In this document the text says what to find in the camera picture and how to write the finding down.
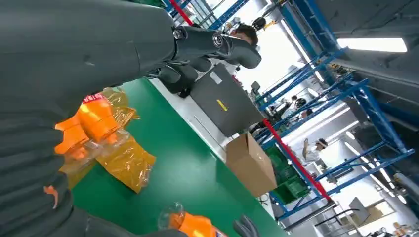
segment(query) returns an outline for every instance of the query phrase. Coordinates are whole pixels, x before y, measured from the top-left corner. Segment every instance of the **cardboard box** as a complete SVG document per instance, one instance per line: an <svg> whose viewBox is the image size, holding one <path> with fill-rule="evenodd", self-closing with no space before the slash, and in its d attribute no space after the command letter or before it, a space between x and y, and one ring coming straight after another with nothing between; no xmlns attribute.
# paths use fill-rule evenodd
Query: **cardboard box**
<svg viewBox="0 0 419 237"><path fill-rule="evenodd" d="M277 187L271 160L248 133L227 144L227 166L255 197Z"/></svg>

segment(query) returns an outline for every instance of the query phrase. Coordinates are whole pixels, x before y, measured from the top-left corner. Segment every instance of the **red pole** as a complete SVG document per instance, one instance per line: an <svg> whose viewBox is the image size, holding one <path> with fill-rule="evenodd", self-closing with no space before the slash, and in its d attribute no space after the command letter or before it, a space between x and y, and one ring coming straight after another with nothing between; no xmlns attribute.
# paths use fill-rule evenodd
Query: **red pole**
<svg viewBox="0 0 419 237"><path fill-rule="evenodd" d="M193 22L189 19L189 17L185 14L185 12L180 8L180 6L176 3L175 0L169 0L170 4L173 6L173 8L179 13L179 15L185 20L186 23L189 24L189 26L192 26Z"/></svg>
<svg viewBox="0 0 419 237"><path fill-rule="evenodd" d="M302 171L303 175L308 178L308 180L317 188L317 190L320 192L320 194L327 200L332 201L330 196L327 194L325 188L317 182L316 180L311 177L311 175L308 173L308 171L302 166L298 158L291 152L291 150L282 142L279 135L276 133L272 125L268 122L268 120L264 119L263 124L268 128L268 130L274 135L275 140L278 142L279 145L284 149L284 151L290 156L291 160L294 162L296 166L299 167L299 169Z"/></svg>

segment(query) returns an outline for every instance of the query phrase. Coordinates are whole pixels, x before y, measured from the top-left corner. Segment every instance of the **green table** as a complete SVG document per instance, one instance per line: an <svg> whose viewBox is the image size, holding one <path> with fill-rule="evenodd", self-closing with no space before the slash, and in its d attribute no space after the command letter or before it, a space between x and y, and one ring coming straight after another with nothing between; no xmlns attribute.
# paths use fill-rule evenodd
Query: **green table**
<svg viewBox="0 0 419 237"><path fill-rule="evenodd" d="M136 234L157 230L161 210L179 202L210 218L230 237L234 220L248 215L262 237L285 233L236 176L146 79L124 84L141 120L128 131L157 157L148 187L139 194L95 166L74 188L75 205Z"/></svg>

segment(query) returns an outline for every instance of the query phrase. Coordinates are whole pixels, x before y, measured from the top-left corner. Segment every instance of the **gray machine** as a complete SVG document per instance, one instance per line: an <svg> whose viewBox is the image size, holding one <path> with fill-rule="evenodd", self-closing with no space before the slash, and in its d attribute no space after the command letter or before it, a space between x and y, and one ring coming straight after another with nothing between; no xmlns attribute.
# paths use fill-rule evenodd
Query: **gray machine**
<svg viewBox="0 0 419 237"><path fill-rule="evenodd" d="M226 136L264 118L223 64L215 65L195 83L191 97Z"/></svg>

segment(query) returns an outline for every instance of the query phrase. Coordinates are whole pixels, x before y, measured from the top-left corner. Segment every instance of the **fluorescent light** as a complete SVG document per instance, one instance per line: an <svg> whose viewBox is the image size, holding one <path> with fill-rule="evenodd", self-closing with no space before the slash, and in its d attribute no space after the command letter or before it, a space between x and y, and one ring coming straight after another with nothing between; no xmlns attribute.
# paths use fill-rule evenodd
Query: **fluorescent light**
<svg viewBox="0 0 419 237"><path fill-rule="evenodd" d="M404 205L406 205L407 204L407 202L406 202L406 200L405 200L405 198L402 196L402 195L397 195L397 198L404 204Z"/></svg>
<svg viewBox="0 0 419 237"><path fill-rule="evenodd" d="M307 61L307 63L310 62L311 59L308 57L307 53L302 48L300 42L298 42L297 38L295 38L294 34L291 32L290 28L288 27L288 25L285 23L285 21L283 19L281 20L281 24L285 28L285 31L288 33L288 35L291 37L291 39L294 41L294 43L297 45L297 48L299 49L299 51L301 52L302 56ZM321 81L321 82L325 81L318 71L315 71L314 74L317 76L319 81Z"/></svg>
<svg viewBox="0 0 419 237"><path fill-rule="evenodd" d="M382 187L382 189L384 189L384 191L390 193L390 189L388 189L384 184L382 184L382 182L380 180L378 180L375 176L373 176L372 174L370 174L370 177L374 180L374 182L376 182L380 187Z"/></svg>
<svg viewBox="0 0 419 237"><path fill-rule="evenodd" d="M350 131L347 131L346 133L345 133L350 139L352 139L352 140L355 140L355 136L350 132Z"/></svg>
<svg viewBox="0 0 419 237"><path fill-rule="evenodd" d="M343 115L344 113L346 113L347 111L349 111L351 108L348 107L342 111L340 111L339 113L333 115L332 117L330 117L329 119L327 119L326 121L316 125L314 128L310 129L309 131L307 131L306 133L304 133L304 135L299 136L298 138L294 139L292 142L290 142L288 145L292 146L295 143L299 142L302 139L305 139L306 137L308 137L309 135L313 134L315 131L319 130L320 128L324 127L326 124L328 124L329 122L335 120L337 117Z"/></svg>
<svg viewBox="0 0 419 237"><path fill-rule="evenodd" d="M312 96L317 97L319 96L319 93L311 88L308 88L308 93L310 93Z"/></svg>
<svg viewBox="0 0 419 237"><path fill-rule="evenodd" d="M340 47L350 49L371 50L382 52L407 52L402 38L338 38Z"/></svg>
<svg viewBox="0 0 419 237"><path fill-rule="evenodd" d="M296 61L293 64L294 64L294 66L296 66L298 68L303 68L305 66L305 64L304 63L301 63L300 61Z"/></svg>
<svg viewBox="0 0 419 237"><path fill-rule="evenodd" d="M344 131L352 128L353 126L359 124L359 121L355 121L353 123L351 123L350 125L342 128L341 130L337 131L336 133L334 133L333 135L329 136L328 138L326 138L326 141L329 142L331 140L333 140L334 138L336 138L337 136L339 136L340 134L342 134Z"/></svg>
<svg viewBox="0 0 419 237"><path fill-rule="evenodd" d="M324 82L325 81L318 71L315 71L314 74L317 76L317 78L319 79L319 81L321 81L321 82Z"/></svg>
<svg viewBox="0 0 419 237"><path fill-rule="evenodd" d="M383 168L380 169L380 172L384 176L384 178L387 182L391 181L390 176L388 176L387 172L385 172L385 170Z"/></svg>
<svg viewBox="0 0 419 237"><path fill-rule="evenodd" d="M357 156L359 156L359 151L357 151L353 146L351 146L351 144L345 142L345 145Z"/></svg>

